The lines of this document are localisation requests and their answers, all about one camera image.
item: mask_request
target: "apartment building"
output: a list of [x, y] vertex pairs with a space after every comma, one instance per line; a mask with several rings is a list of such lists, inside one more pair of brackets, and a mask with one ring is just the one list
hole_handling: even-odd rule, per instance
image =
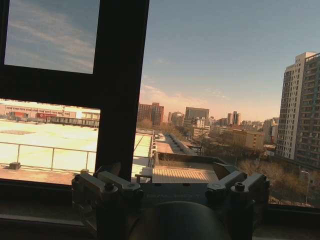
[[300, 100], [305, 60], [315, 52], [304, 52], [295, 57], [294, 64], [285, 68], [278, 125], [276, 154], [295, 159]]
[[320, 168], [320, 53], [305, 59], [295, 161]]
[[144, 119], [152, 121], [152, 125], [159, 126], [164, 118], [164, 106], [160, 106], [158, 102], [149, 104], [138, 105], [137, 122], [141, 122]]

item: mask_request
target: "red brick building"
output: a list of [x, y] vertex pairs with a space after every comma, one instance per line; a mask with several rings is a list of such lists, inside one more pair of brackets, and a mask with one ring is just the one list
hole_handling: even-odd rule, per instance
[[160, 106], [158, 102], [153, 102], [152, 105], [139, 103], [137, 122], [147, 119], [152, 121], [152, 125], [159, 126], [163, 118], [164, 106]]

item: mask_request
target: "red sign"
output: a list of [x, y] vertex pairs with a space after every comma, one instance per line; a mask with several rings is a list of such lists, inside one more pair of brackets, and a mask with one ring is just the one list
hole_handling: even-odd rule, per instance
[[49, 113], [37, 113], [36, 114], [36, 118], [46, 118], [46, 117], [50, 117], [50, 116], [57, 116], [56, 114], [49, 114]]

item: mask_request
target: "street lamp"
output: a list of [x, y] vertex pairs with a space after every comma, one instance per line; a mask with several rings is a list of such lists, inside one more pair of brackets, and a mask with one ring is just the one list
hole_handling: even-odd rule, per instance
[[309, 174], [309, 172], [303, 171], [303, 170], [301, 170], [301, 172], [304, 173], [304, 174], [308, 174], [308, 184], [307, 184], [306, 196], [305, 196], [305, 204], [307, 204], [307, 202], [308, 202], [308, 193], [309, 193], [310, 174]]

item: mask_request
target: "office building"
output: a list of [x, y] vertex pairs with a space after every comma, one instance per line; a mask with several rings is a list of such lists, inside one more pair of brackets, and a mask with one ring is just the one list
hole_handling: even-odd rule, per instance
[[160, 106], [158, 102], [149, 104], [138, 105], [137, 122], [141, 122], [146, 119], [152, 122], [152, 125], [159, 126], [164, 118], [164, 106]]
[[240, 125], [241, 123], [241, 114], [237, 111], [234, 111], [233, 113], [228, 113], [227, 116], [227, 124], [235, 124]]
[[169, 112], [169, 113], [168, 113], [168, 124], [171, 123], [171, 121], [172, 121], [171, 118], [172, 118], [172, 113]]
[[205, 125], [209, 124], [209, 109], [189, 107], [185, 108], [185, 119], [205, 118]]
[[233, 124], [234, 122], [234, 115], [232, 113], [228, 113], [228, 117], [227, 117], [227, 124]]
[[[320, 53], [306, 56], [301, 89], [299, 116], [297, 111], [295, 114], [297, 136], [295, 141], [293, 133], [291, 154], [294, 153], [295, 146], [296, 162], [320, 168]], [[292, 111], [286, 114], [288, 117], [292, 115]]]
[[[276, 154], [291, 160], [295, 159], [296, 152], [296, 138], [302, 95], [303, 77], [305, 71], [305, 61], [306, 58], [312, 55], [315, 55], [315, 53], [305, 52], [296, 56], [294, 64], [286, 67], [283, 75], [282, 98], [280, 105]], [[308, 85], [309, 83], [316, 84], [315, 81], [309, 81], [308, 78], [304, 84]], [[309, 106], [307, 104], [310, 104], [310, 106], [312, 106], [313, 104], [313, 100], [311, 98], [308, 98], [308, 96], [309, 94], [305, 94], [303, 96], [303, 110], [305, 110], [305, 107]], [[306, 120], [305, 114], [306, 113], [303, 113], [303, 115], [301, 116], [302, 121]], [[308, 127], [301, 127], [301, 130], [299, 130], [299, 134], [302, 134], [305, 137], [307, 135], [309, 136], [307, 128]], [[299, 155], [300, 158], [302, 158], [303, 152], [299, 152]]]
[[181, 112], [174, 112], [172, 113], [171, 115], [171, 122], [173, 125], [176, 125], [176, 126], [183, 126], [184, 125], [184, 114], [182, 114]]
[[151, 105], [151, 120], [152, 125], [160, 126], [164, 118], [164, 106], [160, 106], [158, 102], [153, 102]]

